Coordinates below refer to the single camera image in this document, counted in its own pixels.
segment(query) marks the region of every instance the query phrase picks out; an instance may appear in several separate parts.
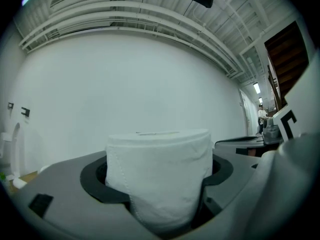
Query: toilet paper roll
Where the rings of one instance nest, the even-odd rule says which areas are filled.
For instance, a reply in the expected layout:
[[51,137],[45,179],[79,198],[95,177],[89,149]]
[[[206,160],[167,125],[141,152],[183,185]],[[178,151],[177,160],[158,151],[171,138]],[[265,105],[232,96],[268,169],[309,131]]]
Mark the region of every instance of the toilet paper roll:
[[212,174],[206,129],[109,136],[106,185],[130,196],[131,213],[155,234],[189,225]]

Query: white pipe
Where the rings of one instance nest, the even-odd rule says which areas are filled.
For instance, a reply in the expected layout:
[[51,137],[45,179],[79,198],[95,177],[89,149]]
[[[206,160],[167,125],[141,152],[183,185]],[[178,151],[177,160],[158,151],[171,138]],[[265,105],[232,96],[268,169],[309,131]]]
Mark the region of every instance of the white pipe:
[[22,189],[27,184],[25,181],[19,178],[14,178],[12,183],[18,190]]
[[79,6],[84,6],[84,5],[87,5],[87,4],[92,4],[92,3],[99,3],[99,2],[108,2],[110,0],[84,0],[84,1],[81,1],[81,2],[77,2],[77,3],[74,3],[74,4],[71,4],[71,5],[68,5],[67,7],[63,7],[55,12],[53,12],[52,14],[49,15],[49,19],[52,18],[52,17],[55,17],[65,11],[68,11],[70,9],[73,9],[73,8],[76,8],[76,7],[79,7]]
[[[194,17],[197,21],[199,21],[199,22],[201,23],[201,20],[199,20],[199,19],[196,17],[196,15],[195,15],[195,10],[198,8],[198,5],[199,5],[199,4],[197,4],[197,6],[196,6],[195,9],[193,10],[192,14],[193,14],[193,17]],[[217,4],[213,4],[213,5],[215,5],[216,7],[218,7],[222,13],[226,14],[226,16],[229,18],[229,20],[231,20],[231,22],[234,24],[235,28],[238,30],[238,32],[239,32],[240,35],[242,36],[242,38],[243,38],[244,42],[246,43],[246,45],[248,45],[247,40],[245,39],[244,35],[242,34],[242,32],[240,31],[240,29],[238,28],[236,22],[235,22],[219,5],[217,5]],[[242,22],[244,28],[248,31],[249,37],[251,37],[250,32],[249,32],[248,28],[246,27],[246,25],[245,25],[244,21],[242,20],[242,18],[240,18],[240,21]],[[246,74],[248,78],[250,78],[249,75],[247,74],[247,72],[245,72],[245,71],[242,71],[242,72],[243,72],[244,74]]]
[[232,78],[233,76],[237,75],[238,73],[237,72],[233,72],[232,74],[227,74],[226,76],[228,78]]
[[260,63],[261,63],[261,67],[262,67],[262,70],[263,70],[263,74],[265,74],[266,71],[265,71],[265,68],[264,68],[264,63],[263,63],[263,61],[262,61],[262,59],[261,59],[261,56],[260,56],[260,53],[259,53],[259,49],[258,49],[258,48],[256,48],[256,53],[258,54],[259,61],[260,61]]
[[199,32],[203,33],[204,35],[208,36],[210,39],[212,39],[215,43],[217,43],[225,52],[235,61],[236,65],[242,70],[245,71],[239,60],[236,58],[236,56],[230,51],[227,46],[221,42],[214,34],[212,34],[210,31],[205,29],[200,24],[194,22],[192,19],[189,19],[175,11],[159,7],[153,4],[147,4],[147,3],[140,3],[140,2],[133,2],[133,1],[107,1],[107,2],[97,2],[92,4],[87,4],[83,6],[79,6],[77,8],[73,8],[67,11],[64,11],[63,13],[52,17],[51,19],[48,19],[46,22],[41,24],[40,26],[36,27],[33,31],[31,31],[20,43],[19,46],[21,46],[23,43],[25,43],[32,35],[34,35],[36,32],[42,30],[43,28],[47,27],[48,25],[62,20],[66,17],[72,17],[74,14],[81,13],[83,11],[87,10],[96,10],[96,9],[103,9],[107,7],[130,7],[130,8],[138,8],[138,9],[145,9],[150,10],[153,12],[157,12],[160,14],[164,14],[170,17],[175,18],[176,20],[183,22],[187,25],[192,26],[193,28],[197,29]]
[[251,68],[250,68],[247,60],[245,59],[245,57],[244,57],[242,54],[239,54],[239,56],[240,56],[240,58],[243,60],[243,62],[244,62],[244,64],[245,64],[245,66],[247,67],[247,69],[249,70],[252,78],[255,80],[255,79],[256,79],[256,78],[255,78],[255,75],[254,75],[254,73],[252,72],[252,70],[251,70]]
[[216,47],[214,47],[212,44],[204,40],[203,38],[199,37],[196,33],[192,32],[191,30],[188,30],[178,24],[175,24],[171,21],[168,21],[166,19],[158,18],[152,15],[148,14],[141,14],[141,13],[136,13],[136,12],[128,12],[128,11],[101,11],[101,12],[93,12],[93,13],[88,13],[80,16],[76,16],[73,18],[66,19],[64,21],[59,22],[56,25],[53,25],[46,30],[42,31],[38,35],[36,35],[34,38],[32,38],[29,42],[27,42],[22,49],[26,49],[30,44],[38,40],[40,37],[43,35],[51,32],[52,30],[58,29],[60,27],[66,26],[66,25],[71,25],[74,23],[78,22],[83,22],[83,21],[90,21],[94,19],[100,19],[100,18],[109,18],[109,17],[128,17],[128,18],[135,18],[135,19],[143,19],[151,22],[156,22],[162,25],[165,25],[167,27],[170,27],[174,30],[177,30],[181,33],[184,33],[185,35],[191,37],[194,40],[197,40],[210,48],[212,51],[214,51],[218,56],[220,56],[229,66],[236,72],[238,72],[238,69],[235,67],[235,65],[232,63],[230,59],[228,59],[221,51],[219,51]]
[[230,77],[230,79],[235,79],[235,78],[237,78],[237,77],[240,77],[240,76],[242,76],[244,73],[245,73],[245,72],[239,72],[239,73],[233,75],[232,77]]
[[288,18],[292,13],[294,13],[293,11],[291,11],[290,13],[288,13],[286,16],[282,17],[281,19],[277,20],[276,22],[272,23],[270,26],[268,26],[267,28],[265,28],[259,35],[259,37],[257,39],[255,39],[252,43],[250,43],[246,48],[244,48],[239,54],[243,55],[244,53],[246,53],[247,51],[249,51],[252,47],[254,47],[257,42],[259,42],[261,40],[261,38],[268,33],[270,30],[272,30],[275,26],[277,26],[279,23],[283,22],[286,18]]
[[167,34],[163,34],[163,33],[159,33],[159,32],[154,32],[151,30],[145,30],[145,29],[140,29],[140,28],[132,28],[132,27],[124,27],[124,26],[110,26],[110,27],[100,27],[100,28],[94,28],[94,29],[87,29],[87,30],[82,30],[82,31],[77,31],[77,32],[73,32],[70,34],[66,34],[60,37],[57,37],[55,39],[51,39],[45,43],[42,43],[41,45],[37,46],[36,48],[28,51],[28,53],[31,53],[49,43],[52,43],[54,41],[63,39],[63,38],[67,38],[67,37],[71,37],[71,36],[75,36],[78,34],[83,34],[83,33],[91,33],[91,32],[97,32],[97,31],[131,31],[131,32],[140,32],[140,33],[146,33],[146,34],[151,34],[151,35],[156,35],[156,36],[160,36],[160,37],[164,37],[164,38],[168,38],[174,41],[177,41],[179,43],[182,43],[186,46],[189,46],[193,49],[195,49],[196,51],[202,53],[203,55],[205,55],[206,57],[210,58],[214,63],[216,63],[218,66],[220,66],[225,72],[229,73],[229,71],[226,69],[226,67],[219,61],[217,60],[217,58],[213,57],[210,53],[206,52],[205,50],[195,46],[192,43],[189,43],[187,41],[184,41],[178,37],[172,36],[172,35],[167,35]]
[[250,66],[250,67],[252,68],[252,70],[254,71],[255,76],[258,77],[259,74],[258,74],[257,68],[255,67],[255,64],[254,64],[254,62],[252,61],[252,59],[251,59],[250,57],[248,57],[246,60],[249,62],[249,66]]
[[237,16],[237,18],[241,21],[244,29],[247,31],[248,36],[252,39],[251,33],[247,27],[247,25],[245,24],[244,20],[242,19],[242,17],[237,13],[237,11],[232,7],[232,5],[230,3],[227,3],[227,6],[233,11],[234,15]]
[[[242,32],[240,31],[240,29],[238,28],[236,22],[234,22],[234,20],[233,20],[220,6],[218,6],[217,4],[215,4],[215,6],[217,6],[217,7],[221,10],[221,12],[225,13],[225,14],[227,15],[227,17],[229,18],[229,20],[231,20],[231,21],[233,22],[234,26],[236,27],[236,29],[239,31],[240,35],[242,36],[244,42],[248,45],[247,40],[245,39],[244,35],[242,34]],[[240,18],[240,21],[241,21],[243,27],[244,27],[244,28],[247,30],[247,32],[248,32],[248,36],[249,36],[250,38],[252,38],[252,37],[251,37],[251,34],[250,34],[250,32],[249,32],[249,29],[248,29],[247,26],[245,25],[243,19],[238,15],[238,13],[234,10],[234,8],[233,8],[230,4],[228,4],[228,6],[231,8],[231,10],[233,11],[233,13],[234,13],[238,18]],[[251,76],[252,76],[253,78],[255,78],[255,76],[253,75],[253,73],[252,73],[252,71],[251,71],[248,63],[247,63],[246,60],[244,59],[244,57],[243,57],[242,55],[240,55],[240,57],[242,58],[242,60],[244,61],[246,67],[248,68],[249,72],[251,73]],[[250,79],[250,76],[247,74],[246,71],[242,70],[242,72],[243,72],[244,74],[246,74],[246,76]]]
[[[117,23],[117,22],[121,22],[121,23],[134,23],[134,24],[141,24],[141,21],[139,21],[138,19],[134,20],[134,19],[122,19],[122,18],[104,18],[104,19],[97,19],[97,20],[92,20],[92,21],[87,21],[87,22],[80,22],[74,25],[68,25],[66,27],[60,28],[59,32],[53,33],[52,35],[50,35],[50,38],[55,38],[58,36],[63,36],[64,32],[67,32],[69,30],[72,30],[75,27],[80,27],[81,25],[86,25],[86,24],[94,24],[94,23],[107,23],[107,22],[112,22],[112,23]],[[149,26],[149,27],[153,27],[156,25],[156,23],[152,23],[152,22],[143,22],[144,27]],[[171,29],[163,27],[166,31],[168,32],[173,32],[171,31]]]
[[201,23],[201,20],[198,19],[198,18],[196,17],[196,15],[195,15],[195,10],[198,8],[198,5],[199,5],[199,3],[198,3],[198,4],[195,6],[195,8],[192,10],[192,15],[193,15],[193,17],[194,17],[198,22]]

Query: ceiling beam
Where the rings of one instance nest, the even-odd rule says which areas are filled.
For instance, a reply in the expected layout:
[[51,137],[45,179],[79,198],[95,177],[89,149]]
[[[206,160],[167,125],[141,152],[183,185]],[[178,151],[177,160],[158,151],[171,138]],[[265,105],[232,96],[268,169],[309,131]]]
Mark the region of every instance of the ceiling beam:
[[254,9],[256,15],[258,16],[263,28],[265,29],[270,25],[270,21],[266,14],[264,7],[262,6],[260,0],[248,0],[252,8]]
[[253,39],[247,25],[244,22],[244,19],[237,13],[237,11],[233,8],[233,6],[230,3],[227,3],[227,6],[231,9],[231,11],[234,13],[234,15],[240,20],[241,24],[243,25],[244,29],[246,30],[246,32],[248,33],[248,36]]
[[[160,14],[164,14],[170,17],[173,17],[175,19],[177,19],[178,21],[181,21],[193,28],[195,28],[196,30],[198,30],[198,32],[206,35],[207,37],[209,37],[213,42],[216,43],[217,46],[219,46],[222,50],[224,50],[225,54],[227,54],[227,56],[229,58],[226,58],[226,56],[224,54],[222,54],[220,52],[220,50],[216,47],[213,47],[210,44],[210,47],[212,48],[213,51],[215,51],[215,53],[217,53],[221,58],[224,58],[225,62],[228,63],[231,68],[238,72],[239,69],[241,69],[243,72],[245,72],[244,67],[241,65],[240,61],[236,58],[236,56],[233,54],[233,52],[218,38],[216,37],[213,33],[211,33],[210,31],[208,31],[207,29],[205,29],[203,26],[201,26],[200,24],[194,22],[192,19],[184,17],[183,15],[174,12],[172,10],[163,8],[163,7],[159,7],[156,5],[152,5],[152,4],[147,4],[147,3],[140,3],[140,2],[132,2],[132,1],[107,1],[107,2],[97,2],[97,3],[91,3],[91,4],[87,4],[87,5],[82,5],[76,8],[72,8],[70,10],[64,11],[62,13],[60,13],[59,15],[56,15],[52,18],[50,18],[49,20],[47,20],[46,22],[44,22],[43,24],[41,24],[40,26],[36,27],[33,31],[31,31],[21,42],[20,42],[20,46],[22,44],[24,44],[28,39],[30,39],[37,31],[41,31],[44,27],[47,27],[48,25],[54,23],[54,22],[59,22],[62,19],[66,19],[68,17],[72,17],[74,14],[76,13],[81,13],[81,12],[85,12],[88,10],[93,10],[93,9],[105,9],[108,7],[129,7],[129,8],[138,8],[138,9],[146,9],[146,10],[150,10],[153,12],[157,12]],[[84,17],[81,18],[82,21],[85,20],[86,15],[83,15]],[[152,17],[151,15],[146,18],[146,20],[151,20],[151,19],[155,19],[155,17]],[[201,38],[199,38],[199,36],[197,35],[196,38],[194,38],[196,40],[200,40]]]
[[235,65],[232,63],[230,59],[227,58],[225,54],[223,54],[218,48],[201,38],[197,33],[192,32],[189,29],[186,29],[178,24],[175,24],[169,20],[165,20],[159,17],[155,17],[149,14],[142,14],[142,13],[136,13],[136,12],[128,12],[128,11],[101,11],[101,12],[93,12],[88,13],[80,16],[75,16],[73,18],[68,18],[66,20],[63,20],[55,25],[52,25],[51,27],[47,28],[46,30],[40,32],[35,37],[33,37],[31,40],[29,40],[27,43],[25,43],[22,46],[22,49],[26,49],[29,45],[31,45],[33,42],[36,42],[39,38],[43,37],[45,34],[50,33],[53,30],[60,29],[66,26],[71,26],[74,24],[86,22],[86,21],[93,21],[98,19],[108,19],[110,17],[127,17],[127,18],[133,18],[133,19],[139,19],[139,20],[147,20],[151,22],[155,22],[158,24],[165,25],[169,28],[172,28],[174,30],[177,30],[189,37],[191,37],[194,40],[197,40],[204,44],[206,47],[208,47],[211,51],[216,53],[223,61],[225,61],[234,71],[238,71]]
[[245,72],[240,72],[240,73],[236,73],[236,74],[230,75],[230,79],[238,78],[238,77],[242,76],[244,73]]
[[240,84],[241,87],[247,87],[248,85],[253,85],[255,81],[252,81],[252,80],[247,80],[245,82],[242,82]]
[[197,47],[196,45],[189,43],[187,41],[184,41],[180,38],[178,38],[177,36],[172,36],[172,35],[168,35],[168,34],[164,34],[164,33],[160,33],[160,32],[156,32],[156,31],[151,31],[151,30],[146,30],[146,29],[140,29],[140,28],[133,28],[133,27],[124,27],[124,26],[110,26],[110,27],[99,27],[99,28],[93,28],[93,29],[86,29],[86,30],[80,30],[77,32],[72,32],[69,34],[65,34],[59,37],[56,37],[54,39],[48,40],[44,43],[42,43],[41,45],[37,46],[36,48],[28,51],[28,53],[33,52],[45,45],[48,45],[52,42],[55,42],[57,40],[63,39],[63,38],[67,38],[67,37],[71,37],[74,35],[78,35],[78,34],[82,34],[82,33],[91,33],[91,32],[98,32],[98,31],[129,31],[129,32],[139,32],[139,33],[145,33],[145,34],[151,34],[151,35],[156,35],[156,36],[160,36],[160,37],[164,37],[167,39],[171,39],[174,40],[176,42],[179,42],[181,44],[184,44],[196,51],[198,51],[199,53],[201,53],[202,55],[204,55],[205,57],[207,57],[208,59],[210,59],[212,62],[214,62],[217,66],[221,67],[226,73],[229,73],[228,70],[225,68],[225,66],[217,60],[217,58],[213,57],[210,53],[206,52],[205,50],[201,49],[200,47]]

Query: doorway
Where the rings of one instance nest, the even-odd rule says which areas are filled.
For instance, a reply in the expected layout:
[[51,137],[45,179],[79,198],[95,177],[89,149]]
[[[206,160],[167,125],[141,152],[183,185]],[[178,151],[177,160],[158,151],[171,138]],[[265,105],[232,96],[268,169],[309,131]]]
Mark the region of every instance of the doorway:
[[14,127],[11,142],[11,152],[10,152],[10,165],[11,172],[15,178],[23,176],[24,173],[24,150],[25,150],[25,140],[24,134],[21,129],[20,123],[17,123]]
[[242,100],[242,108],[245,117],[246,135],[252,136],[258,132],[258,109],[256,105],[251,102],[248,96],[240,90]]

